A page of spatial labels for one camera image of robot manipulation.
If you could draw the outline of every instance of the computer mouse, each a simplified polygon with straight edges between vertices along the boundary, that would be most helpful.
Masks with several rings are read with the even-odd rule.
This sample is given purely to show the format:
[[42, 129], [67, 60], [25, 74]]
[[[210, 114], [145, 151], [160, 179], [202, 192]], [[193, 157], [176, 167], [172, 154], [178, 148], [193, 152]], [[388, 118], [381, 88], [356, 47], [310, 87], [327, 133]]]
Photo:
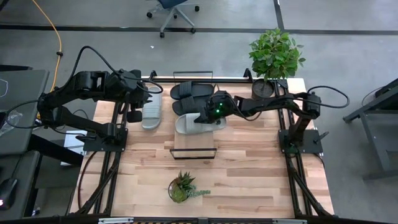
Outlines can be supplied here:
[[0, 210], [8, 210], [15, 201], [18, 180], [9, 178], [0, 184]]

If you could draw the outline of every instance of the gray slipper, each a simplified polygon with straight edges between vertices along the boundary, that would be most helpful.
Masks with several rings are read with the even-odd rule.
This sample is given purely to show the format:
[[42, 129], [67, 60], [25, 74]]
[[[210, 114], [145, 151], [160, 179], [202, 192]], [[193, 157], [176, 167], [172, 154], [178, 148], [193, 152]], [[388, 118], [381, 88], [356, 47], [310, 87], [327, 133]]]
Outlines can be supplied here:
[[[157, 86], [149, 87], [149, 91], [160, 91]], [[152, 102], [144, 104], [142, 108], [142, 128], [152, 130], [158, 127], [162, 118], [162, 94], [153, 94], [148, 100]]]
[[220, 123], [201, 124], [194, 120], [200, 116], [200, 113], [189, 113], [180, 116], [175, 122], [175, 130], [180, 134], [199, 134], [208, 131], [216, 131], [226, 127], [226, 119], [221, 118]]

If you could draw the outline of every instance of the concrete floor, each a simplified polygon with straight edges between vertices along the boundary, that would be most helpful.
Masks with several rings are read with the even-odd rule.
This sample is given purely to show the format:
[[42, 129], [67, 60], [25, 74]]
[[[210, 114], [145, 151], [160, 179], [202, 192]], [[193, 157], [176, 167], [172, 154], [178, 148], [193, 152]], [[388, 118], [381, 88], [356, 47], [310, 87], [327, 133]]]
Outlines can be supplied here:
[[[201, 11], [185, 12], [201, 28], [274, 28], [277, 27], [271, 0], [200, 1]], [[287, 29], [398, 30], [398, 1], [393, 0], [280, 0]], [[148, 20], [145, 13], [154, 2], [148, 1], [38, 1], [54, 23], [73, 26], [160, 27], [165, 14]], [[0, 12], [5, 24], [46, 24], [35, 6], [13, 0]], [[186, 27], [181, 19], [172, 27]], [[60, 32], [65, 56], [57, 84], [67, 80], [75, 57], [84, 45], [101, 52], [115, 68], [140, 69], [143, 74], [156, 70], [172, 76], [173, 71], [212, 70], [216, 76], [240, 77], [251, 66], [248, 46], [259, 34], [251, 33], [166, 33], [157, 32]], [[322, 108], [315, 121], [318, 129], [329, 131], [322, 140], [326, 176], [336, 215], [345, 218], [397, 223], [398, 179], [365, 182], [362, 175], [379, 170], [376, 154], [369, 147], [359, 121], [345, 124], [342, 117], [360, 107], [369, 91], [397, 78], [398, 36], [396, 35], [294, 35], [305, 47], [305, 67], [297, 76], [306, 86], [330, 85], [347, 93], [351, 104], [342, 110]], [[0, 63], [28, 65], [54, 72], [58, 42], [54, 32], [0, 30]], [[85, 52], [78, 70], [107, 70], [92, 52]], [[50, 90], [49, 79], [47, 90]], [[344, 99], [326, 90], [317, 91], [322, 102], [338, 105]], [[71, 111], [84, 109], [93, 117], [95, 103], [76, 100]], [[47, 139], [63, 136], [48, 130], [37, 133]], [[64, 214], [70, 185], [52, 186], [39, 202], [42, 215]], [[54, 200], [63, 195], [64, 200]]]

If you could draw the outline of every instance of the wooden tabletop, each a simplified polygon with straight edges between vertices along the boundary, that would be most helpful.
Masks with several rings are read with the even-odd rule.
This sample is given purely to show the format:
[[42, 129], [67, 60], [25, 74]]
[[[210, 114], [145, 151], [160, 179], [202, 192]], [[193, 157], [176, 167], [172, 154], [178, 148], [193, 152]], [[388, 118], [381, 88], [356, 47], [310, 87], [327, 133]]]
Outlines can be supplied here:
[[[301, 78], [288, 79], [289, 91], [305, 91]], [[174, 84], [161, 84], [162, 122], [153, 131], [145, 131], [141, 123], [129, 123], [126, 151], [122, 153], [113, 201], [112, 216], [130, 217], [228, 217], [228, 218], [292, 218], [292, 199], [286, 162], [281, 154], [277, 132], [277, 111], [263, 112], [253, 122], [228, 116], [228, 126], [214, 132], [218, 148], [210, 160], [174, 160], [169, 149], [174, 145], [175, 120], [170, 89]], [[219, 84], [232, 96], [249, 98], [250, 84]], [[100, 101], [94, 120], [111, 121], [114, 103]], [[289, 126], [287, 116], [285, 123]], [[98, 185], [104, 153], [97, 153], [83, 178], [81, 198], [84, 203]], [[319, 158], [303, 154], [308, 188], [324, 208], [333, 213], [325, 171]], [[167, 193], [169, 183], [178, 173], [190, 172], [196, 177], [198, 190], [211, 194], [174, 203]], [[300, 208], [304, 211], [301, 190]], [[77, 210], [77, 194], [71, 212]]]

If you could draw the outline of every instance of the potted plant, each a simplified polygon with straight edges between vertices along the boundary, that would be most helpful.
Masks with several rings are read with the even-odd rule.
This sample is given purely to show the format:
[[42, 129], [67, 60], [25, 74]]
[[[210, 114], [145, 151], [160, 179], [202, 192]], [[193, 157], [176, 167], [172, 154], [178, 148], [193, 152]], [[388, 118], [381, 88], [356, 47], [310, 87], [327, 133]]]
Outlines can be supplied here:
[[169, 185], [170, 198], [174, 202], [181, 203], [189, 197], [198, 197], [210, 194], [209, 190], [197, 190], [197, 187], [192, 184], [193, 180], [195, 180], [195, 178], [192, 178], [189, 172], [182, 175], [180, 171], [178, 177]]
[[293, 77], [297, 65], [303, 66], [305, 58], [300, 58], [301, 52], [289, 33], [281, 33], [280, 29], [267, 30], [260, 39], [250, 44], [253, 58], [252, 70], [257, 73], [257, 79], [252, 85], [252, 98], [259, 100], [267, 98], [274, 92], [274, 87], [268, 79]]

